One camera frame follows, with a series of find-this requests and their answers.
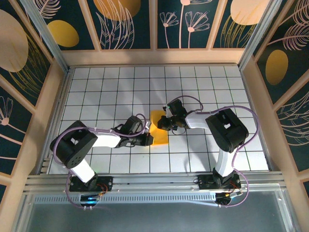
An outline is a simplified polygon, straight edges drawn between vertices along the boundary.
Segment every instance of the wire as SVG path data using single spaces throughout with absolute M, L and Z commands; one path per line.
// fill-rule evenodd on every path
M 184 133 L 186 133 L 186 132 L 187 132 L 187 129 L 185 128 L 185 129 L 184 129 L 184 132 L 183 132 L 183 133 L 181 133 L 181 134 L 175 134 L 173 129 L 172 129 L 171 131 L 172 131 L 173 135 L 182 135 L 182 134 L 184 134 Z
M 102 185 L 97 184 L 97 186 L 101 187 L 102 192 L 104 192 L 104 188 L 103 188 L 103 186 L 102 186 Z
M 238 189 L 240 192 L 242 192 L 240 188 L 238 188 L 236 185 L 233 184 L 232 181 L 230 181 L 230 184 L 234 187 L 234 189 L 233 189 L 232 192 L 234 192 L 235 189 Z
M 192 98 L 192 99 L 196 100 L 196 101 L 199 103 L 199 105 L 200 105 L 201 108 L 200 108 L 200 109 L 194 110 L 194 112 L 204 110 L 203 103 L 202 103 L 199 99 L 197 99 L 197 98 L 195 98 L 195 97 L 192 97 L 192 96 L 189 96 L 189 95 L 181 95 L 181 96 L 176 97 L 175 99 L 171 100 L 171 102 L 172 102 L 172 101 L 175 101 L 175 100 L 177 100 L 177 99 L 179 99 L 179 98 L 183 98 L 183 97 Z

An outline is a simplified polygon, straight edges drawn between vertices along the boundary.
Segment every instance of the dark teal wallpaper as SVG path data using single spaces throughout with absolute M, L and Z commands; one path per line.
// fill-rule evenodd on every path
M 157 48 L 206 48 L 218 1 L 182 3 L 158 0 Z
M 309 83 L 277 115 L 299 171 L 309 168 Z
M 4 196 L 5 189 L 6 189 L 5 185 L 0 185 L 0 204 L 1 204 L 2 198 Z
M 11 174 L 32 114 L 0 87 L 0 172 Z
M 296 0 L 257 65 L 275 103 L 309 68 L 309 2 Z
M 87 0 L 102 49 L 149 49 L 149 0 Z
M 309 197 L 309 181 L 304 182 L 305 190 L 307 192 L 307 195 Z
M 0 31 L 0 74 L 36 105 L 50 63 L 8 1 L 0 2 Z

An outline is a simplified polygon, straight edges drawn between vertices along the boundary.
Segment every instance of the grid line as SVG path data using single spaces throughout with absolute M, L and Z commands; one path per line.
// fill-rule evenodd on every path
M 176 90 L 180 90 L 180 89 L 165 89 L 165 90 L 161 90 L 161 91 L 176 91 Z M 196 91 L 196 90 L 213 90 L 213 89 L 203 89 L 203 88 L 199 88 L 199 89 L 185 89 L 186 91 Z M 234 88 L 232 90 L 244 90 L 243 88 Z M 156 92 L 157 90 L 136 90 L 136 92 Z M 70 93 L 84 93 L 85 91 L 70 91 Z M 102 90 L 101 92 L 115 92 L 115 90 Z M 132 90 L 118 90 L 118 92 L 132 92 Z
M 165 81 L 165 89 L 166 89 L 166 71 L 165 71 L 165 67 L 164 67 L 164 81 Z M 168 95 L 167 92 L 165 91 L 165 99 L 166 99 L 166 103 L 168 103 Z M 171 168 L 170 168 L 170 148 L 169 148 L 169 172 L 171 172 Z
M 101 96 L 102 96 L 102 91 L 100 92 L 100 99 L 98 100 L 98 113 L 99 113 L 99 110 L 100 110 L 100 102 L 101 102 Z M 98 126 L 98 113 L 97 113 L 97 121 L 96 121 L 96 127 Z M 92 162 L 92 154 L 93 152 L 91 152 L 91 157 L 90 157 L 90 166 L 91 166 L 91 162 Z
M 116 108 L 117 108 L 117 97 L 118 97 L 118 88 L 119 88 L 119 75 L 120 75 L 120 68 L 118 71 L 118 85 L 117 85 L 117 92 L 116 92 L 116 103 L 115 103 L 115 112 L 114 112 L 114 124 L 113 124 L 113 128 L 115 127 L 115 117 L 116 117 Z M 111 173 L 111 163 L 112 163 L 112 149 L 111 149 L 111 158 L 110 158 L 110 167 L 109 167 L 109 171 L 108 173 Z
M 150 114 L 151 114 L 151 110 L 150 110 L 150 67 L 149 67 L 149 120 L 150 120 Z M 150 146 L 149 146 L 149 150 L 148 150 L 148 154 L 149 154 L 149 172 L 150 172 L 150 167 L 151 167 L 151 159 L 150 159 Z
M 147 78 L 147 77 L 142 77 L 142 78 L 136 78 L 136 79 L 149 79 L 149 78 Z M 179 78 L 179 77 L 168 77 L 168 79 L 176 79 L 176 78 Z M 193 76 L 187 76 L 187 77 L 184 77 L 184 78 L 196 78 L 196 76 L 195 77 L 193 77 Z M 228 78 L 240 78 L 240 76 L 229 76 Z M 105 79 L 105 80 L 115 80 L 116 78 L 91 78 L 91 80 L 101 80 L 101 79 Z M 74 80 L 87 80 L 87 78 L 83 78 L 83 79 L 74 79 Z
M 180 73 L 180 86 L 182 88 L 182 95 L 183 95 L 183 81 L 182 81 L 182 72 L 181 69 L 179 67 L 179 73 Z M 189 140 L 188 140 L 188 133 L 187 130 L 185 130 L 185 136 L 187 138 L 187 149 L 188 149 L 188 161 L 189 161 L 189 170 L 191 172 L 191 162 L 190 162 L 190 155 L 189 155 Z
M 133 114 L 133 106 L 134 106 L 134 85 L 135 85 L 135 78 L 133 78 L 133 98 L 132 98 L 132 114 Z M 131 173 L 131 147 L 130 147 L 130 161 L 129 161 L 129 173 Z
M 208 144 L 207 144 L 206 130 L 205 129 L 204 129 L 204 137 L 205 137 L 205 143 L 206 143 L 206 149 L 207 149 L 207 157 L 208 157 L 209 170 L 211 171 L 211 161 L 209 159 Z

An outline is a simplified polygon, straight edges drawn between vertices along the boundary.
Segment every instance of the purple cable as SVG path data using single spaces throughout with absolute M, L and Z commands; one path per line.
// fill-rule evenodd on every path
M 248 179 L 245 177 L 245 175 L 244 175 L 242 172 L 238 171 L 238 170 L 234 167 L 234 162 L 235 162 L 235 159 L 236 159 L 236 156 L 237 156 L 239 150 L 241 150 L 244 146 L 246 146 L 248 143 L 250 143 L 250 142 L 257 136 L 257 134 L 258 134 L 258 132 L 259 132 L 259 125 L 260 125 L 260 124 L 259 124 L 259 120 L 258 120 L 258 117 L 257 117 L 256 113 L 255 113 L 253 110 L 251 110 L 251 109 L 249 109 L 249 108 L 247 108 L 247 107 L 245 107 L 245 106 L 240 106 L 240 105 L 225 106 L 225 107 L 223 107 L 223 108 L 221 108 L 221 109 L 214 110 L 214 111 L 210 111 L 210 112 L 197 112 L 197 114 L 199 114 L 199 115 L 209 115 L 209 114 L 215 114 L 215 113 L 217 113 L 217 112 L 219 112 L 219 111 L 221 111 L 221 110 L 226 110 L 226 109 L 230 109 L 230 108 L 239 108 L 239 109 L 244 109 L 244 110 L 249 111 L 249 112 L 253 115 L 253 117 L 256 119 L 256 124 L 257 124 L 257 125 L 256 125 L 256 131 L 255 131 L 253 137 L 252 137 L 251 139 L 249 139 L 247 142 L 245 142 L 243 145 L 239 146 L 239 147 L 236 149 L 235 154 L 234 154 L 233 159 L 232 159 L 232 168 L 235 170 L 235 172 L 237 172 L 239 175 L 241 175 L 241 176 L 245 179 L 245 181 L 246 181 L 246 184 L 247 184 L 247 192 L 246 192 L 246 195 L 245 195 L 244 199 L 242 199 L 242 201 L 240 201 L 239 203 L 233 204 L 233 205 L 226 205 L 226 206 L 225 206 L 226 208 L 228 208 L 228 207 L 234 207 L 234 206 L 237 206 L 237 205 L 242 204 L 242 203 L 247 199 L 247 197 L 248 197 L 248 195 L 249 195 L 249 182 L 248 182 Z
M 115 132 L 113 130 L 106 130 L 106 129 L 96 129 L 96 128 L 88 128 L 90 131 L 96 131 L 96 132 L 101 132 L 101 133 L 110 133 L 110 134 L 116 134 L 116 135 L 119 135 L 119 136 L 123 136 L 123 137 L 136 137 L 140 134 L 143 134 L 145 129 L 146 129 L 146 117 L 143 115 L 143 114 L 137 114 L 136 116 L 142 116 L 145 123 L 142 127 L 142 129 L 135 133 L 135 134 L 121 134 L 121 133 L 118 133 L 118 132 Z

